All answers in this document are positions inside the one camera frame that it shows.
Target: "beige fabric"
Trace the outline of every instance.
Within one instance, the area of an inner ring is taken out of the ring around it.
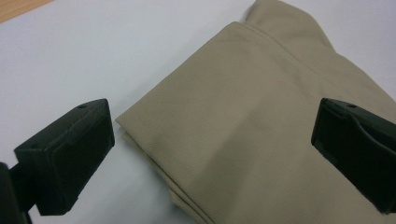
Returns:
[[[396,223],[311,146],[322,97],[396,121],[309,15],[258,1],[117,122],[199,223]]]

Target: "folded fabric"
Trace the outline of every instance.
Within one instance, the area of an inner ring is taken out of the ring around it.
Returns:
[[[395,223],[311,146],[321,98],[396,104],[300,9],[257,1],[117,118],[199,223]]]

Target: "black clamp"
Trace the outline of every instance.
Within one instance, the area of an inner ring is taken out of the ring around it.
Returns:
[[[311,143],[379,212],[396,212],[395,124],[324,98]]]
[[[19,163],[0,162],[0,223],[32,223],[70,211],[107,152],[114,133],[106,99],[79,105],[15,149]]]

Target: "white surface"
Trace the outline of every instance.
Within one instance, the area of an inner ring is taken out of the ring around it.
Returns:
[[[69,111],[99,98],[112,118],[133,105],[253,0],[55,0],[0,23],[0,161]],[[288,0],[311,14],[335,49],[396,98],[396,2]],[[120,138],[72,211],[39,223],[193,223]]]

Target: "khaki garment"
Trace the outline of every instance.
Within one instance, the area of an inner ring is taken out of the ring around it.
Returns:
[[[257,1],[117,122],[199,223],[396,223],[311,146],[322,97],[396,122],[309,15]]]

